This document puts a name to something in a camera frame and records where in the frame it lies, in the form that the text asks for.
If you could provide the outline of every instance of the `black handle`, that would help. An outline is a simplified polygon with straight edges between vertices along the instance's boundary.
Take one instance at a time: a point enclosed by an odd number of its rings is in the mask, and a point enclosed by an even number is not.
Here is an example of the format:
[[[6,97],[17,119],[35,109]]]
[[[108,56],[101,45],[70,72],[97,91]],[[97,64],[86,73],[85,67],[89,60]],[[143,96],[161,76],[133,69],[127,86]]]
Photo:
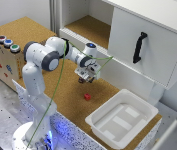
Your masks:
[[[133,57],[133,63],[136,64],[137,62],[139,62],[141,60],[141,57],[139,57],[139,53],[141,50],[141,45],[142,45],[142,40],[145,39],[148,35],[144,32],[141,32],[141,36],[139,37],[138,41],[137,41],[137,45],[135,48],[135,53],[134,53],[134,57]]]

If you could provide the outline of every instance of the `cabinet door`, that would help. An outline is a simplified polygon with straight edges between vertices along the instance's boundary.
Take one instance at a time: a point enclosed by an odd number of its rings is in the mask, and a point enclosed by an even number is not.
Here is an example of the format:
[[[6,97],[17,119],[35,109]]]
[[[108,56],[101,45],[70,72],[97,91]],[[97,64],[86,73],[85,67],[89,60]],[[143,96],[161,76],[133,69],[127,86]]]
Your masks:
[[[141,32],[148,36],[142,40],[141,60],[134,64],[133,56]],[[115,8],[108,53],[167,86],[177,63],[177,34]]]

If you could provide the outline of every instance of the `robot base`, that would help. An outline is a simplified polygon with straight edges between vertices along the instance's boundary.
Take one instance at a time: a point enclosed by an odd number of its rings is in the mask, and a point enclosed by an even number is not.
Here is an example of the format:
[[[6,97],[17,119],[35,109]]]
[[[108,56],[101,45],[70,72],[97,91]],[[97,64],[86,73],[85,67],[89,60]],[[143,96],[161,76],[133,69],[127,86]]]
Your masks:
[[[15,132],[12,137],[12,150],[37,150],[36,147],[29,146],[27,149],[27,144],[25,144],[25,140],[23,137],[25,136],[26,132],[30,128],[33,122],[28,122],[26,124],[23,124],[20,126]],[[53,144],[57,145],[58,143],[58,138],[53,138]]]

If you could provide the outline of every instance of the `door handle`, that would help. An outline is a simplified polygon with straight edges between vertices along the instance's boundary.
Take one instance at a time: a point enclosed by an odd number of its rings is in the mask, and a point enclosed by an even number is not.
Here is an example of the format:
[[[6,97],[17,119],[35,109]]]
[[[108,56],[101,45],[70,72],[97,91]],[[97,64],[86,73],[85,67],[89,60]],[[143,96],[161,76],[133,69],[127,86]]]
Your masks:
[[[141,60],[141,57],[139,57],[139,53],[141,50],[141,46],[142,46],[142,40],[145,39],[148,35],[144,32],[141,32],[141,36],[139,37],[138,41],[137,41],[137,45],[135,48],[135,53],[134,53],[134,57],[133,57],[133,63],[136,64],[137,62],[139,62]]]

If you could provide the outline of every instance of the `green wire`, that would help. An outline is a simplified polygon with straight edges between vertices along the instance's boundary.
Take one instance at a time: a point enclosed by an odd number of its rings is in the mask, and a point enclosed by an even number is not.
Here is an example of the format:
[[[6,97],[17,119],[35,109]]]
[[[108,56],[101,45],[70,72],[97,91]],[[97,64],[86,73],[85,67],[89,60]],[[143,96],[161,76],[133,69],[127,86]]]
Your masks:
[[[49,108],[50,108],[50,106],[51,106],[51,103],[52,103],[52,101],[53,101],[53,99],[54,99],[54,97],[55,97],[55,93],[57,92],[57,88],[58,88],[58,86],[59,86],[59,83],[60,83],[60,80],[61,80],[61,77],[62,77],[62,72],[63,72],[63,69],[64,69],[65,51],[66,51],[66,43],[64,44],[64,57],[63,57],[62,69],[61,69],[61,72],[60,72],[60,77],[59,77],[58,83],[57,83],[57,85],[56,85],[56,88],[55,88],[55,91],[54,91],[53,96],[52,96],[52,98],[51,98],[51,101],[50,101],[50,103],[49,103],[49,106],[48,106],[48,108],[46,109],[46,111],[45,111],[43,117],[41,118],[41,121],[39,122],[39,124],[38,124],[38,126],[37,126],[35,132],[33,133],[32,137],[31,137],[31,139],[30,139],[30,142],[28,143],[28,146],[27,146],[26,150],[27,150],[28,147],[30,146],[30,143],[32,142],[32,139],[33,139],[35,133],[37,132],[37,130],[38,130],[40,124],[42,123],[44,117],[46,116],[46,114],[47,114],[47,112],[48,112],[48,110],[49,110]]]
[[[79,50],[73,43],[71,43],[71,42],[69,42],[72,46],[74,46],[77,50]],[[90,58],[92,58],[92,59],[97,59],[97,60],[105,60],[105,59],[108,59],[106,62],[105,62],[105,64],[103,65],[103,66],[101,66],[101,68],[97,71],[97,73],[96,73],[96,76],[98,75],[98,73],[101,71],[101,69],[103,69],[103,67],[110,61],[110,60],[112,60],[113,59],[113,56],[111,56],[111,57],[108,57],[108,58],[95,58],[95,57],[91,57],[91,56],[89,56],[89,55],[87,55],[87,54],[85,54],[85,53],[83,53],[85,56],[87,56],[87,57],[90,57]]]

